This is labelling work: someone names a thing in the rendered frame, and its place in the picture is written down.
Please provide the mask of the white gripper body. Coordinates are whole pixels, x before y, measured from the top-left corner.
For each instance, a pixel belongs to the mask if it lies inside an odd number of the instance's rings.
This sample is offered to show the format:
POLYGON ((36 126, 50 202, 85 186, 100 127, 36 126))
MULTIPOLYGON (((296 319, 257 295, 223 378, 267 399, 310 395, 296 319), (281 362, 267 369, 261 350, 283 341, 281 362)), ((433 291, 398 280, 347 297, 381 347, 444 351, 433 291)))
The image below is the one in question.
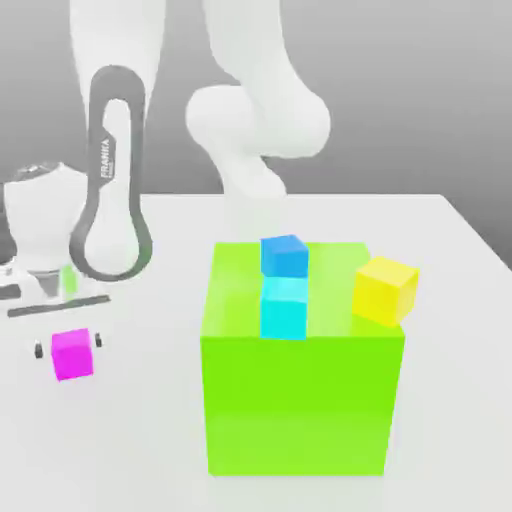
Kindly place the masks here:
POLYGON ((89 311, 110 304, 111 297, 101 292, 79 293, 72 298, 28 292, 5 301, 5 334, 42 335, 62 331, 87 318, 89 311))

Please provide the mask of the small magenta cube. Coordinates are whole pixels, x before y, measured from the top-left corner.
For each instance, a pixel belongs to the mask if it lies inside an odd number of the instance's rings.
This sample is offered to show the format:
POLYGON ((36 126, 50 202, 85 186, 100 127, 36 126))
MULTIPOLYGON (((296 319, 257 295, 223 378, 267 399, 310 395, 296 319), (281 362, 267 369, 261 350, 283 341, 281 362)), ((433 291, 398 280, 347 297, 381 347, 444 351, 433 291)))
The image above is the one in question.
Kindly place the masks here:
POLYGON ((54 333, 51 339, 51 356, 58 381, 94 373, 91 337, 87 328, 54 333))

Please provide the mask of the small cyan cube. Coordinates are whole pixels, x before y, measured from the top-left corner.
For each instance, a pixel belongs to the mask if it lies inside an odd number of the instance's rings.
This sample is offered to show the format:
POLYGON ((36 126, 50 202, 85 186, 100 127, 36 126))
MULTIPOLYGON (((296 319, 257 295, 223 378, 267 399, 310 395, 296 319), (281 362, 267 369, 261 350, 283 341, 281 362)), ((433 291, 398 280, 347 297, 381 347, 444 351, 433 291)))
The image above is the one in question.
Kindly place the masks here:
POLYGON ((307 277, 263 277, 260 337, 305 340, 308 315, 307 277))

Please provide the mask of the small blue cube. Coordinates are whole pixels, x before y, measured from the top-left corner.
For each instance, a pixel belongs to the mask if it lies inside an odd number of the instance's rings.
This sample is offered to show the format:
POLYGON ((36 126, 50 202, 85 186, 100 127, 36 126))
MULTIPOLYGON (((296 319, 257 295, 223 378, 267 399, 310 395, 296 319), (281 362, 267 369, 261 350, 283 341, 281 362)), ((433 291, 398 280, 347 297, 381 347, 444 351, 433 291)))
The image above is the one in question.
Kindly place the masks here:
POLYGON ((262 238, 261 272, 267 277, 306 278, 309 248, 296 235, 262 238))

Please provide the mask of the small yellow cube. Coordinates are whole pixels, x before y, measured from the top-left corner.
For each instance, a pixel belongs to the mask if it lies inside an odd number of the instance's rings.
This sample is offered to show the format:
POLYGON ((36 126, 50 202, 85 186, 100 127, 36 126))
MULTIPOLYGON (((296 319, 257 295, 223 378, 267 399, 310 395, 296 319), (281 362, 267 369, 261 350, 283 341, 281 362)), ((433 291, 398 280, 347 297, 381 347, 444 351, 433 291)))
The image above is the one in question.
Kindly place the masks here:
POLYGON ((419 269, 377 256, 355 273, 352 313, 385 327, 398 327, 412 311, 419 269))

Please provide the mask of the large green box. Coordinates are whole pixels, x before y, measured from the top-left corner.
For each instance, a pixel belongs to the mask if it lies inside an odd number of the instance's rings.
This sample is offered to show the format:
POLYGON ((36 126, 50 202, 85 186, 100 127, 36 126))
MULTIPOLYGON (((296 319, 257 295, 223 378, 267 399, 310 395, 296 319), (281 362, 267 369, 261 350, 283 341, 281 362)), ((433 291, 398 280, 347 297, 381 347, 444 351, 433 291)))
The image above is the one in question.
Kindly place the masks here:
POLYGON ((352 312, 361 243, 309 246, 307 337, 260 335, 260 248, 219 242, 200 333, 208 470, 380 475, 405 335, 352 312))

